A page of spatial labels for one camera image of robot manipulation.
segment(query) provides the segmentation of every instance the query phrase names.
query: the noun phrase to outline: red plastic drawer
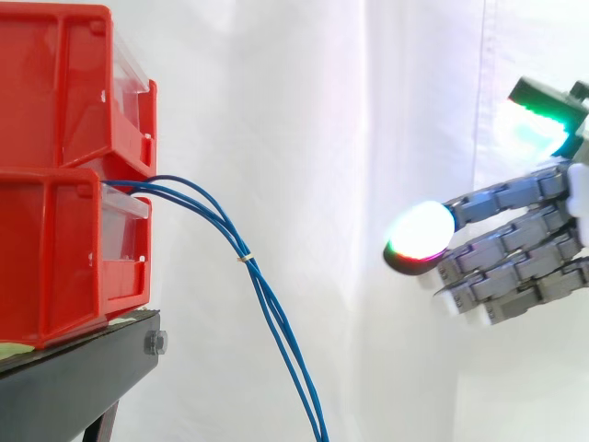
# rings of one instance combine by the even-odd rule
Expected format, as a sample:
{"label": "red plastic drawer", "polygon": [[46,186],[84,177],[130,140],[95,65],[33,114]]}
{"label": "red plastic drawer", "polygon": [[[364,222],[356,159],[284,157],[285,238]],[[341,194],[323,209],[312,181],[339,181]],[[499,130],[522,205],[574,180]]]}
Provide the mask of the red plastic drawer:
{"label": "red plastic drawer", "polygon": [[0,167],[156,172],[156,84],[105,6],[0,2]]}
{"label": "red plastic drawer", "polygon": [[0,169],[0,343],[42,348],[149,301],[149,202],[112,192],[89,169]]}

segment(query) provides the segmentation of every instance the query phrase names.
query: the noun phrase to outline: led light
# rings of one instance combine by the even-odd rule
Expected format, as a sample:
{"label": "led light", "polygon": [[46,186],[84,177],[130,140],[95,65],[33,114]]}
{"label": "led light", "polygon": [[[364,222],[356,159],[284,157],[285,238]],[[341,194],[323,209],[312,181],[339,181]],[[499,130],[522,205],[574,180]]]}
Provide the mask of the led light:
{"label": "led light", "polygon": [[538,115],[511,100],[505,101],[499,109],[495,134],[502,146],[534,162],[550,157],[569,137],[563,123]]}
{"label": "led light", "polygon": [[448,247],[455,221],[450,211],[436,201],[417,204],[396,221],[387,246],[412,260],[429,260]]}

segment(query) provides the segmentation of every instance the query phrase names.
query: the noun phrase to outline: white backdrop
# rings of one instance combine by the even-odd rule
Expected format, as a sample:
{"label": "white backdrop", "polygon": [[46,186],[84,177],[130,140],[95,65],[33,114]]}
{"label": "white backdrop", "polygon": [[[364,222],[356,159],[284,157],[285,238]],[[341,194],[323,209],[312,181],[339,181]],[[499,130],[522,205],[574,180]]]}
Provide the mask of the white backdrop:
{"label": "white backdrop", "polygon": [[[107,2],[158,83],[158,169],[215,195],[283,302],[333,441],[584,441],[589,304],[487,331],[430,310],[381,259],[419,200],[510,178],[493,143],[521,75],[589,76],[575,0]],[[113,440],[310,441],[242,264],[156,202],[160,366]]]}

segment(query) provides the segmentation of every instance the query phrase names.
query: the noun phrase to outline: blue wire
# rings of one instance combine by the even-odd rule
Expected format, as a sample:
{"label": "blue wire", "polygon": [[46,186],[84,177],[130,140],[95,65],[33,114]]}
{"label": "blue wire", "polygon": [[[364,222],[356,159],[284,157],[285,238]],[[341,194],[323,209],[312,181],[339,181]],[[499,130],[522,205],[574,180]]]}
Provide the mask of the blue wire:
{"label": "blue wire", "polygon": [[[223,210],[223,208],[220,206],[220,204],[208,193],[206,192],[204,189],[202,189],[200,186],[192,183],[191,181],[185,180],[183,178],[180,177],[175,177],[175,176],[170,176],[170,175],[162,175],[162,176],[155,176],[152,177],[150,179],[151,181],[154,180],[175,180],[177,182],[181,182],[183,184],[187,184],[190,187],[192,187],[192,189],[194,189],[195,191],[197,191],[198,193],[201,193],[202,196],[204,196],[221,214],[221,216],[224,218],[224,220],[226,221],[226,223],[229,226],[229,229],[232,230],[231,233],[233,233],[234,237],[236,238],[237,242],[241,245],[243,245],[242,249],[242,255],[239,255],[239,250],[237,250],[235,248],[235,245],[233,244],[232,240],[225,234],[225,232],[222,231],[222,233],[225,235],[225,237],[227,238],[227,240],[229,240],[229,242],[232,244],[232,246],[234,247],[234,249],[236,249],[237,254],[243,258],[244,256],[247,256],[249,254],[249,248],[245,245],[244,241],[241,240],[241,237],[238,235],[236,228],[234,227],[233,223],[231,222],[231,220],[229,219],[229,217],[227,216],[227,214],[225,213],[225,211]],[[133,187],[136,190],[139,189],[152,189],[152,190],[156,190],[156,191],[160,191],[160,192],[168,192],[174,196],[176,196],[177,198],[180,198],[180,200],[183,200],[189,204],[193,204],[195,205],[197,208],[199,208],[199,212],[198,214],[204,217],[214,217],[214,220],[217,223],[221,223],[222,220],[213,212],[211,212],[208,208],[206,208],[204,205],[198,203],[197,201],[193,200],[192,198],[184,195],[183,193],[180,192],[176,192],[173,191],[167,187],[164,186],[158,186],[156,184],[150,184],[147,182],[137,182],[137,181],[116,181],[115,182],[107,182],[107,184],[111,184],[111,185],[118,185],[118,186],[125,186],[125,187]],[[321,404],[317,395],[317,391],[315,389],[315,385],[313,384],[313,381],[310,377],[310,375],[308,374],[308,371],[306,370],[306,364],[305,361],[303,359],[303,355],[301,354],[300,348],[298,347],[298,343],[296,341],[295,335],[293,334],[293,331],[290,327],[290,324],[288,323],[287,320],[285,320],[285,315],[284,315],[284,311],[282,309],[282,307],[280,306],[280,303],[278,302],[278,299],[276,298],[276,296],[274,295],[274,293],[272,292],[270,286],[266,283],[265,279],[263,278],[263,276],[261,275],[261,271],[260,271],[260,267],[257,265],[257,263],[254,260],[251,260],[253,263],[253,267],[254,267],[254,271],[256,271],[256,273],[258,274],[258,277],[260,279],[260,281],[262,282],[263,285],[265,285],[266,290],[268,290],[270,292],[270,302],[269,307],[272,311],[273,316],[276,318],[279,327],[281,328],[281,331],[283,332],[284,337],[286,338],[289,347],[291,348],[291,350],[293,351],[294,354],[294,358],[297,362],[297,364],[299,365],[299,367],[301,368],[301,372],[303,373],[303,377],[305,379],[305,383],[308,387],[309,390],[309,394],[311,395],[311,401],[313,402],[313,406],[315,408],[315,411],[318,415],[319,418],[319,424],[321,426],[321,433],[322,434],[327,434],[327,428],[324,425],[323,422],[323,412],[321,410]],[[257,289],[257,285],[256,285],[256,281],[255,279],[252,277],[252,282],[254,283],[254,288],[256,288],[256,293],[258,294],[258,289]]]}
{"label": "blue wire", "polygon": [[[243,257],[250,254],[248,246],[245,244],[243,239],[238,235],[235,226],[233,225],[233,223],[231,222],[231,220],[229,219],[229,217],[227,216],[227,214],[225,213],[223,208],[219,205],[219,203],[208,192],[206,192],[200,186],[192,183],[191,181],[184,180],[183,178],[180,178],[180,177],[175,177],[175,176],[171,176],[171,175],[162,175],[162,176],[152,177],[148,181],[156,181],[156,180],[173,180],[173,181],[177,181],[177,182],[186,184],[187,186],[191,187],[193,190],[195,190],[196,192],[198,192],[202,196],[204,196],[204,198],[206,198],[214,206],[214,208],[219,212],[221,217],[219,217],[217,214],[213,213],[210,209],[208,209],[206,206],[202,205],[201,203],[197,202],[196,200],[193,200],[192,198],[184,195],[181,192],[173,191],[172,189],[169,189],[164,186],[158,186],[155,184],[151,184],[149,182],[127,181],[127,180],[105,181],[105,183],[108,185],[111,185],[111,186],[131,187],[132,191],[130,193],[144,192],[144,193],[148,193],[148,194],[153,194],[155,196],[159,196],[164,199],[167,199],[167,200],[171,201],[172,203],[179,204],[185,208],[188,208],[192,212],[195,212],[196,214],[204,217],[211,224],[213,224],[225,236],[225,238],[228,240],[228,242],[230,243],[230,245],[233,247],[233,249],[236,251],[237,255],[240,258],[243,258]],[[291,374],[291,378],[293,379],[296,389],[299,393],[299,396],[301,397],[301,401],[303,402],[303,405],[305,407],[306,414],[309,418],[309,422],[311,423],[311,426],[313,428],[315,438],[318,442],[328,442],[329,437],[328,437],[328,433],[327,433],[327,427],[325,426],[325,420],[323,417],[323,412],[321,410],[321,405],[319,402],[317,391],[315,389],[315,385],[313,384],[311,377],[308,373],[308,370],[306,369],[305,361],[304,361],[303,356],[301,354],[298,343],[295,339],[295,335],[294,335],[294,333],[291,329],[291,326],[288,322],[288,319],[286,318],[286,315],[284,314],[282,306],[278,302],[276,295],[271,290],[270,285],[265,280],[265,278],[262,276],[261,271],[260,271],[260,267],[257,265],[255,260],[252,259],[252,260],[246,261],[246,265],[248,267],[248,272],[251,277],[252,283],[254,285],[256,295],[258,296],[258,300],[259,300],[260,306],[262,308],[262,313],[264,314],[264,318],[268,322],[268,325],[271,329],[271,333],[274,337],[274,340],[278,344],[278,347],[281,352],[281,355],[283,356],[284,362],[287,365],[289,373]],[[289,344],[289,347],[291,348],[291,350],[293,352],[294,358],[296,359],[298,365],[301,368],[301,372],[303,373],[305,383],[307,385],[309,394],[311,396],[311,401],[313,402],[313,406],[315,408],[315,412],[316,412],[318,420],[319,420],[320,433],[317,428],[317,422],[315,420],[315,416],[311,412],[308,400],[306,398],[305,393],[302,390],[302,385],[300,383],[300,380],[298,379],[295,368],[293,367],[290,357],[289,357],[288,353],[286,352],[286,349],[283,346],[282,339],[281,339],[280,335],[278,334],[278,332],[276,331],[276,328],[274,327],[274,324],[273,324],[272,318],[270,317],[268,308],[270,308],[270,311],[271,311],[272,315],[274,316],[274,318],[276,319],[276,322],[278,323],[278,325],[281,329],[281,332],[283,332],[284,338],[286,339],[287,343]]]}

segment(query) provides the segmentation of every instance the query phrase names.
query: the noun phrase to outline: robotic hand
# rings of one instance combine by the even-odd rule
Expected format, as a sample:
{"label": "robotic hand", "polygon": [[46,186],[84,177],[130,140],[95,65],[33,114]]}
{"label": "robotic hand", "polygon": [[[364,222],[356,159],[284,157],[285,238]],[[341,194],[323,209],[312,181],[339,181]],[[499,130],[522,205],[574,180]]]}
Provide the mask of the robotic hand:
{"label": "robotic hand", "polygon": [[[552,119],[555,100],[560,106],[557,121],[565,122],[562,127],[570,135],[550,152],[557,161],[445,204],[413,207],[397,222],[384,251],[386,262],[405,274],[436,268],[445,287],[434,300],[451,313],[465,313],[469,321],[486,325],[589,286],[589,258],[575,259],[589,247],[589,166],[581,162],[589,146],[579,134],[589,113],[583,106],[586,95],[588,89],[581,83],[561,94],[520,80],[512,99],[535,101],[535,109],[542,102],[544,109],[553,110]],[[469,223],[524,207],[528,211],[507,225],[446,249],[453,234]]]}

